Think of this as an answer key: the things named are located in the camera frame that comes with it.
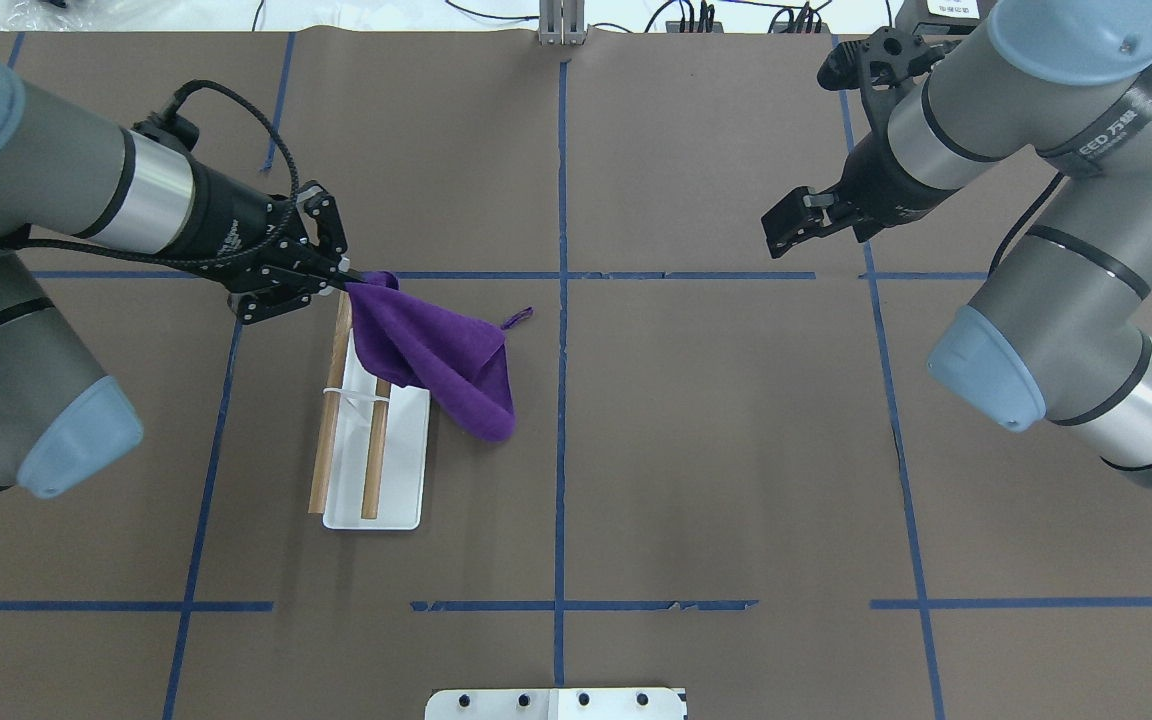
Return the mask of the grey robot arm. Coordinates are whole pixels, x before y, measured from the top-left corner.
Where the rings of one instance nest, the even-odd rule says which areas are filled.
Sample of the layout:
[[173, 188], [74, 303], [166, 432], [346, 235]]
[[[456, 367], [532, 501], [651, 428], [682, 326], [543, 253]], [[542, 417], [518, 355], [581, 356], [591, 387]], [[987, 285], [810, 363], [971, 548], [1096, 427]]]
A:
[[[250, 111], [291, 190], [257, 191], [194, 156], [198, 128], [180, 109], [202, 90]], [[29, 249], [206, 279], [244, 325], [362, 279], [333, 196], [300, 179], [273, 123], [232, 88], [188, 81], [127, 128], [0, 63], [0, 495], [63, 495], [145, 434], [123, 388], [26, 268]]]
[[855, 88], [867, 136], [827, 190], [761, 218], [773, 258], [835, 232], [918, 222], [1015, 152], [1051, 165], [1033, 223], [929, 355], [1001, 427], [1049, 420], [1152, 491], [1152, 1], [998, 1], [963, 41], [893, 26], [842, 41], [817, 76]]

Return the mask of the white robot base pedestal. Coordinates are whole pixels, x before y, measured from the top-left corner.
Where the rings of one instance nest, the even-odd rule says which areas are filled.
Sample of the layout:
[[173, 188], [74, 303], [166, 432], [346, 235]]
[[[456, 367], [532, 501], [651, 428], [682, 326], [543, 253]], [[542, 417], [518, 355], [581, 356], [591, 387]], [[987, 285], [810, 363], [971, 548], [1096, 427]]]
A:
[[425, 719], [687, 719], [685, 692], [668, 687], [445, 689]]

